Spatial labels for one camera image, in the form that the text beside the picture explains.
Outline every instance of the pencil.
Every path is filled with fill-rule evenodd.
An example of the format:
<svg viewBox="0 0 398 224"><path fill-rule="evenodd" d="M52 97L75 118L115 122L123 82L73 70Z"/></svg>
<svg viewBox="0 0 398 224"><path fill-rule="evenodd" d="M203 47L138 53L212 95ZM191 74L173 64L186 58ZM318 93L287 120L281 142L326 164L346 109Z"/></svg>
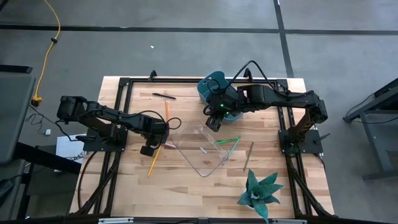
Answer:
<svg viewBox="0 0 398 224"><path fill-rule="evenodd" d="M165 101L165 106L166 106L166 121L168 121L169 120L169 104L167 103L167 100ZM160 146L158 148L157 152L156 152L155 158L152 161L152 165L150 166L150 169L149 169L149 172L148 172L148 177L150 177L150 174L152 173L152 169L155 166L157 156L159 155L159 152L160 152L161 149L162 149L162 146Z"/></svg>

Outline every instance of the wood grain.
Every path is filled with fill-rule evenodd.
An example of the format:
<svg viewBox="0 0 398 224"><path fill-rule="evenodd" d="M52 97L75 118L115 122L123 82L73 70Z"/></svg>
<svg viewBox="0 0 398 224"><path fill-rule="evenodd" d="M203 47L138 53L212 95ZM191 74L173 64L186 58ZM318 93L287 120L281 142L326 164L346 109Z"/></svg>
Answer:
<svg viewBox="0 0 398 224"><path fill-rule="evenodd" d="M99 103L109 107L114 106L119 78L104 77L98 97ZM288 78L287 81L291 91L305 91L303 79ZM191 120L205 123L207 117L202 113L204 106L200 102L194 83L135 83L129 113L156 110L165 116L164 99L152 96L153 92L177 98L169 100L169 113L170 117L179 117L183 122L180 129L170 130L170 135L183 130ZM297 122L303 116L303 110L294 109L294 116ZM171 122L170 125L177 125L177 123ZM220 132L214 133L216 139L241 136L241 141L229 161L209 177L200 177L178 150L166 148L160 151L156 166L149 178L147 172L153 157L139 153L145 140L140 135L130 132L119 166L112 216L259 218L260 216L254 210L236 204L245 189L248 169L252 169L259 179L275 172L279 173L277 183L284 185L284 188L274 195L281 204L268 204L269 217L293 218L289 180L285 158L279 150L278 130L279 122L275 108L245 113L234 124L223 125ZM255 144L249 158L248 169L243 172L252 141ZM230 149L232 145L231 142L225 144L224 147ZM83 202L98 185L103 156L102 153L97 153L88 165L81 183ZM321 162L315 156L303 155L303 163L309 189L323 207L333 213ZM300 190L298 190L298 197L303 211ZM71 212L77 209L75 194Z"/></svg>

